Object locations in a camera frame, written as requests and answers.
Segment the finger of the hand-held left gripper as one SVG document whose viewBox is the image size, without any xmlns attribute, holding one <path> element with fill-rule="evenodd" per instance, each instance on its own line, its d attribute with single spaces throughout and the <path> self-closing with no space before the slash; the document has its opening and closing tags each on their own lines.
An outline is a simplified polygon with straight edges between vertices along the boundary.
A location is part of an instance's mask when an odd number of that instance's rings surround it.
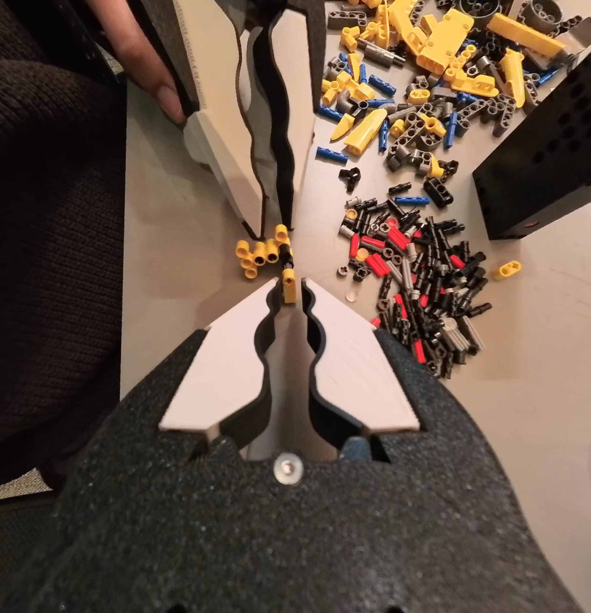
<svg viewBox="0 0 591 613">
<path fill-rule="evenodd" d="M 199 110 L 184 127 L 252 239 L 262 239 L 266 194 L 253 168 L 253 138 L 241 107 L 241 47 L 236 28 L 216 2 L 173 2 Z"/>
<path fill-rule="evenodd" d="M 307 24 L 301 7 L 276 7 L 252 45 L 253 72 L 269 106 L 269 146 L 283 227 L 293 228 L 313 135 Z"/>
</svg>

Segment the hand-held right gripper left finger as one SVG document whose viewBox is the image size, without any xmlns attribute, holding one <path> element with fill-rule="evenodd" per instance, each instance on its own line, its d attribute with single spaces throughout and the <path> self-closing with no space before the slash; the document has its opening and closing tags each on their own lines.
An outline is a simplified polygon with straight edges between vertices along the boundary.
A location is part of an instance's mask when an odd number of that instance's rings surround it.
<svg viewBox="0 0 591 613">
<path fill-rule="evenodd" d="M 238 448 L 262 434 L 270 418 L 266 352 L 281 309 L 276 278 L 214 319 L 177 386 L 160 431 L 230 437 Z"/>
</svg>

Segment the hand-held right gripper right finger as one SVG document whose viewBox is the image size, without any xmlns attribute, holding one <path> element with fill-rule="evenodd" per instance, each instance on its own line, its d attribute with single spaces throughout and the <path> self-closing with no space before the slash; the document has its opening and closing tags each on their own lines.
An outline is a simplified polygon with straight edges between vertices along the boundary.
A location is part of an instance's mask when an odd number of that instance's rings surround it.
<svg viewBox="0 0 591 613">
<path fill-rule="evenodd" d="M 301 281 L 309 366 L 309 422 L 327 445 L 417 432 L 419 420 L 377 340 L 377 329 L 310 278 Z"/>
</svg>

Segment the yellow connector cluster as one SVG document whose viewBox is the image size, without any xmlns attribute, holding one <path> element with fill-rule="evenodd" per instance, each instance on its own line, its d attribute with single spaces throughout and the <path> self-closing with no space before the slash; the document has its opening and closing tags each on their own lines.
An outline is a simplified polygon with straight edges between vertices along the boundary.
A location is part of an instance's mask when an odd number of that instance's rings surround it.
<svg viewBox="0 0 591 613">
<path fill-rule="evenodd" d="M 284 225 L 276 225 L 273 237 L 264 242 L 255 242 L 253 247 L 248 247 L 244 240 L 236 242 L 235 256 L 244 271 L 244 278 L 248 281 L 255 279 L 258 268 L 264 265 L 281 267 L 278 250 L 283 244 L 290 247 L 289 231 Z"/>
</svg>

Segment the person's left hand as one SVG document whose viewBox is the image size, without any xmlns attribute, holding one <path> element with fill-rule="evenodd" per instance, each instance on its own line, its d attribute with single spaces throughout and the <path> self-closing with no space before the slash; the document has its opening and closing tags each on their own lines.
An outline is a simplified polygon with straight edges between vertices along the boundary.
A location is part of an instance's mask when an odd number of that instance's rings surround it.
<svg viewBox="0 0 591 613">
<path fill-rule="evenodd" d="M 174 124 L 184 124 L 176 86 L 159 55 L 137 25 L 125 0 L 88 0 L 125 73 L 145 90 Z"/>
</svg>

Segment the pile of black red pins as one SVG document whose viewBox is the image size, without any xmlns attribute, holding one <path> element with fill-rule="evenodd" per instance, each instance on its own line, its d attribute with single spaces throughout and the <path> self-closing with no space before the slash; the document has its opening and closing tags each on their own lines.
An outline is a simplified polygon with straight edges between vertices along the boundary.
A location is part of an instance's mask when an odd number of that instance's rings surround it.
<svg viewBox="0 0 591 613">
<path fill-rule="evenodd" d="M 456 219 L 437 222 L 392 199 L 352 199 L 337 231 L 348 240 L 337 278 L 351 278 L 352 287 L 378 281 L 371 324 L 439 380 L 451 380 L 454 367 L 484 350 L 473 319 L 491 310 L 476 302 L 488 284 L 485 254 L 454 242 L 464 230 Z"/>
</svg>

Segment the pile of yellow grey beams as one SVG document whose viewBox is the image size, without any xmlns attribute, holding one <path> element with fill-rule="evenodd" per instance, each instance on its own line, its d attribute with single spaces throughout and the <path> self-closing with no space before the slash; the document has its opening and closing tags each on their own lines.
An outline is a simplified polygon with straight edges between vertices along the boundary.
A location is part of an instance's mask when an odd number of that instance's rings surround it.
<svg viewBox="0 0 591 613">
<path fill-rule="evenodd" d="M 450 151 L 476 118 L 502 137 L 518 110 L 536 109 L 538 89 L 591 45 L 591 19 L 542 35 L 496 14 L 477 30 L 451 4 L 344 2 L 327 13 L 340 53 L 326 64 L 318 115 L 334 123 L 329 143 L 341 152 L 318 148 L 318 158 L 344 165 L 375 140 L 391 172 L 411 165 L 443 182 L 457 163 L 434 151 Z"/>
</svg>

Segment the black two-hole beam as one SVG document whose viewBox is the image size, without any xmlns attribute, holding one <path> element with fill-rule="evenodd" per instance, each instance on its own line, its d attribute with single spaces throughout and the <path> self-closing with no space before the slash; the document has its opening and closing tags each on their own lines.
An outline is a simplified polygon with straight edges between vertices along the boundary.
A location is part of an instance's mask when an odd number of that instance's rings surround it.
<svg viewBox="0 0 591 613">
<path fill-rule="evenodd" d="M 439 179 L 425 180 L 422 189 L 437 210 L 443 210 L 453 203 L 453 196 Z"/>
</svg>

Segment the black knit sweater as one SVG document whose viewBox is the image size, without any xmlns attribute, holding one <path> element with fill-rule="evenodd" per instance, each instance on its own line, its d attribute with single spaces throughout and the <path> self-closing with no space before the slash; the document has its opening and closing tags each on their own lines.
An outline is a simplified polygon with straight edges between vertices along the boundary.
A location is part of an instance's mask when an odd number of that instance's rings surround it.
<svg viewBox="0 0 591 613">
<path fill-rule="evenodd" d="M 0 485 L 57 488 L 119 401 L 125 86 L 54 2 L 0 2 Z"/>
</svg>

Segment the black perforated block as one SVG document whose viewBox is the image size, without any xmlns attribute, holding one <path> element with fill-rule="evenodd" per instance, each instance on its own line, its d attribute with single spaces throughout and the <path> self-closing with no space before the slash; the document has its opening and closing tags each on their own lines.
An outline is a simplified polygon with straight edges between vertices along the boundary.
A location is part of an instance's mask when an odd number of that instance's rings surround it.
<svg viewBox="0 0 591 613">
<path fill-rule="evenodd" d="M 473 172 L 488 240 L 522 239 L 591 203 L 591 53 Z"/>
</svg>

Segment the pile of black tyres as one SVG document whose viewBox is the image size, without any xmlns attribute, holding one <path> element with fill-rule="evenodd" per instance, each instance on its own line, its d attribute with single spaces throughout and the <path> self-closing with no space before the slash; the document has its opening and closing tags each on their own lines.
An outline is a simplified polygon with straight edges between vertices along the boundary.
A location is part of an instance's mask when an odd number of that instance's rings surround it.
<svg viewBox="0 0 591 613">
<path fill-rule="evenodd" d="M 552 0 L 456 0 L 451 8 L 470 16 L 477 30 L 485 30 L 490 19 L 496 14 L 513 19 L 542 35 L 566 31 L 581 21 L 578 16 L 564 21 L 561 7 Z"/>
</svg>

